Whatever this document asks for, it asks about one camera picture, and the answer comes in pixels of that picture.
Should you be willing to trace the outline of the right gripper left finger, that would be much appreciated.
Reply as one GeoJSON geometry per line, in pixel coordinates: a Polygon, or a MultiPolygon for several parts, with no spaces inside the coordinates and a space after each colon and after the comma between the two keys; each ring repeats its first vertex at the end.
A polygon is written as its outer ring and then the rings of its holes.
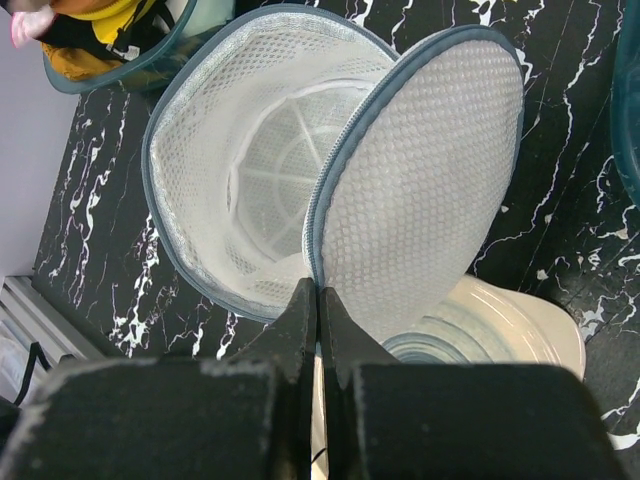
{"type": "Polygon", "coordinates": [[[5,479],[307,479],[316,287],[226,360],[67,360],[18,416],[5,479]]]}

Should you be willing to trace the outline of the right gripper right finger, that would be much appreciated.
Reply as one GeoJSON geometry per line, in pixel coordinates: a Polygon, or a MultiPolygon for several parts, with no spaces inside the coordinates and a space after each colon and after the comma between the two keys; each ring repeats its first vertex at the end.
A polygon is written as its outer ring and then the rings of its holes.
{"type": "Polygon", "coordinates": [[[622,479],[596,402],[545,364],[405,364],[318,297],[332,479],[622,479]]]}

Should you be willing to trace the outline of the white mesh laundry bag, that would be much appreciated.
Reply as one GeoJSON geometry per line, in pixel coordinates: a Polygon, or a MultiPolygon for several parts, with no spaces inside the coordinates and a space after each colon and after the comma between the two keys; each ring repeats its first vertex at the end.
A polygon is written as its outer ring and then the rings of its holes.
{"type": "Polygon", "coordinates": [[[326,10],[273,5],[216,33],[165,90],[143,185],[169,258],[213,303],[269,323],[310,278],[383,341],[474,260],[523,117],[516,50],[493,28],[398,53],[326,10]]]}

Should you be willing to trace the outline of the pink lace bra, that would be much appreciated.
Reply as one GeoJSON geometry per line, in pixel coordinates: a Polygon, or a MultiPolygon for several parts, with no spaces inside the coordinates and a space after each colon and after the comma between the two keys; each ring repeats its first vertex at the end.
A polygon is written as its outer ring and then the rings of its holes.
{"type": "Polygon", "coordinates": [[[32,40],[39,39],[52,26],[56,13],[49,1],[7,2],[11,13],[10,39],[15,48],[21,48],[32,40]]]}

